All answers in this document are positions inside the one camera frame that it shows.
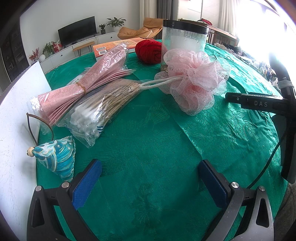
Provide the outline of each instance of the orange book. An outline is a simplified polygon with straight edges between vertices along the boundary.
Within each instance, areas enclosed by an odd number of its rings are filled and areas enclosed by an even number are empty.
[[[118,40],[113,42],[108,42],[104,44],[98,44],[94,45],[94,55],[96,58],[103,56],[103,54],[107,53],[108,50],[112,49],[116,45],[126,41],[128,42],[128,49],[134,49],[136,47],[136,44],[141,42],[142,38],[134,38],[134,39],[126,39],[126,40]]]

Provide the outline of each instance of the curtain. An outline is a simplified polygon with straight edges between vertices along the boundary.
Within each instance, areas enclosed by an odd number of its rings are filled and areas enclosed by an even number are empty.
[[[221,0],[218,28],[237,36],[237,11],[240,0]]]
[[[140,0],[140,28],[144,18],[156,18],[156,0]]]
[[[157,18],[173,19],[173,1],[172,0],[157,0]],[[163,31],[161,30],[155,39],[162,39]]]

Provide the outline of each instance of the red yarn ball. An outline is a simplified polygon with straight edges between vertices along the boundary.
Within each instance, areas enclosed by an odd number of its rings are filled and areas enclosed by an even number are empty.
[[[161,59],[161,42],[145,39],[137,43],[135,52],[145,64],[159,64]]]

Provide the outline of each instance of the red flowers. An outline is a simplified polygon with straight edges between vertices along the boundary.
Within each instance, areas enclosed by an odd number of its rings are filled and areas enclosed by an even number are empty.
[[[36,52],[32,51],[32,55],[29,56],[29,59],[35,62],[38,59],[38,54],[39,54],[39,48],[36,49]]]

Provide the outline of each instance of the plant pot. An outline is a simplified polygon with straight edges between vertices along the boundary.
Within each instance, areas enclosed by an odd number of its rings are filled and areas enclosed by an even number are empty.
[[[113,32],[118,32],[120,30],[120,26],[112,27]]]
[[[45,55],[41,54],[38,59],[39,59],[40,62],[42,62],[42,61],[45,60],[45,58],[46,58]]]

